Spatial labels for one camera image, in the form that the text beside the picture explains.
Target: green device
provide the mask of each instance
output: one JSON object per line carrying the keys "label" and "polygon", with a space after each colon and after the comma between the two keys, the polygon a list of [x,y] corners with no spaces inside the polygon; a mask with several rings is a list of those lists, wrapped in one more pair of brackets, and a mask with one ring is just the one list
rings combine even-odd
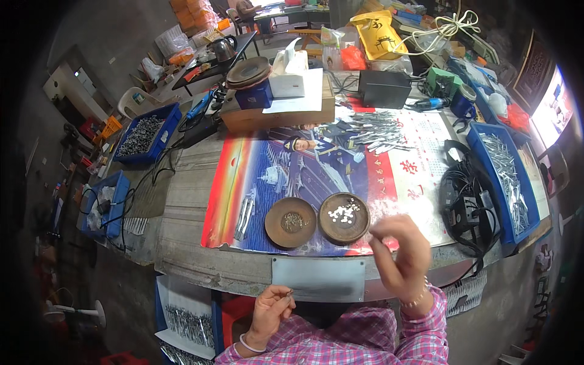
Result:
{"label": "green device", "polygon": [[464,84],[458,75],[436,67],[430,69],[426,81],[428,82],[430,96],[436,98],[452,99],[460,85]]}

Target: wooden bowl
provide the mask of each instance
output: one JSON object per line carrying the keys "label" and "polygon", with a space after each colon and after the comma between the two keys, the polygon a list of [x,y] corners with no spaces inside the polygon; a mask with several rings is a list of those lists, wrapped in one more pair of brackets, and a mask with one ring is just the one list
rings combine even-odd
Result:
{"label": "wooden bowl", "polygon": [[312,237],[317,228],[317,215],[308,202],[288,197],[272,205],[264,225],[267,235],[276,245],[295,248]]}
{"label": "wooden bowl", "polygon": [[[339,206],[355,204],[359,210],[353,210],[352,218],[342,221],[342,215],[333,221],[329,212],[334,213]],[[369,229],[371,217],[369,208],[358,196],[351,193],[336,193],[322,202],[318,211],[318,225],[322,233],[334,244],[348,245],[361,238]]]}

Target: bracelet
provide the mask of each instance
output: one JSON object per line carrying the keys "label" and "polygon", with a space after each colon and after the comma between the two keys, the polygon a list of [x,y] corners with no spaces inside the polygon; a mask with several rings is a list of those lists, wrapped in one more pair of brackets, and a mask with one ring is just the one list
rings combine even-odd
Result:
{"label": "bracelet", "polygon": [[421,293],[419,296],[417,296],[417,297],[416,297],[416,300],[414,300],[414,301],[411,301],[411,302],[409,302],[409,303],[404,303],[404,302],[402,302],[402,301],[400,300],[400,301],[399,301],[399,303],[400,303],[401,305],[403,305],[404,307],[406,307],[406,308],[413,308],[413,307],[417,307],[417,306],[418,306],[418,304],[420,304],[420,303],[421,303],[421,301],[422,301],[422,298],[424,297],[424,295],[425,295],[427,292],[429,292],[429,291],[430,291],[430,290],[429,290],[430,284],[428,283],[428,278],[427,278],[427,276],[424,276],[424,281],[425,281],[425,286],[424,286],[424,289],[422,290],[422,293]]}
{"label": "bracelet", "polygon": [[261,349],[261,350],[256,350],[256,349],[254,349],[253,347],[250,347],[250,346],[249,346],[247,343],[245,343],[245,342],[244,342],[244,334],[245,334],[245,333],[242,333],[242,334],[239,336],[239,342],[241,342],[241,344],[242,344],[242,345],[243,345],[243,346],[244,346],[246,349],[248,349],[248,350],[250,350],[250,351],[253,351],[253,352],[265,352],[265,351],[266,351],[266,348],[265,348],[265,347],[264,347],[263,349]]}

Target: calendar poster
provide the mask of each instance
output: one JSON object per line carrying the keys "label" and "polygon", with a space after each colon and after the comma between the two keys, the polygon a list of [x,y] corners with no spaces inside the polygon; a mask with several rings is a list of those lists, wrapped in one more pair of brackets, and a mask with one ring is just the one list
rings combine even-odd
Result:
{"label": "calendar poster", "polygon": [[[369,234],[340,246],[317,229],[305,245],[295,249],[280,248],[267,236],[264,219],[276,201],[299,197],[318,212],[322,202],[337,192],[351,192],[366,201],[372,224],[384,215],[407,213],[432,246],[451,243],[437,211],[438,186],[447,168],[443,145],[450,139],[442,116],[439,112],[392,110],[406,145],[415,148],[375,154],[353,144],[354,133],[347,131],[353,113],[373,111],[353,101],[350,107],[338,105],[331,123],[227,138],[211,188],[201,244],[297,256],[372,254]],[[242,221],[243,215],[249,219]],[[385,244],[391,250],[398,248],[395,240]]]}

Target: screwdriver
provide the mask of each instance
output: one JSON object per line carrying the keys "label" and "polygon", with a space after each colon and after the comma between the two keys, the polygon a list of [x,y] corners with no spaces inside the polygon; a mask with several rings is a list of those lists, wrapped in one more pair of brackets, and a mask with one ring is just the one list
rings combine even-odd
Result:
{"label": "screwdriver", "polygon": [[418,100],[414,104],[406,104],[405,106],[417,112],[425,112],[427,110],[440,109],[448,105],[450,105],[450,100],[446,98],[429,98]]}

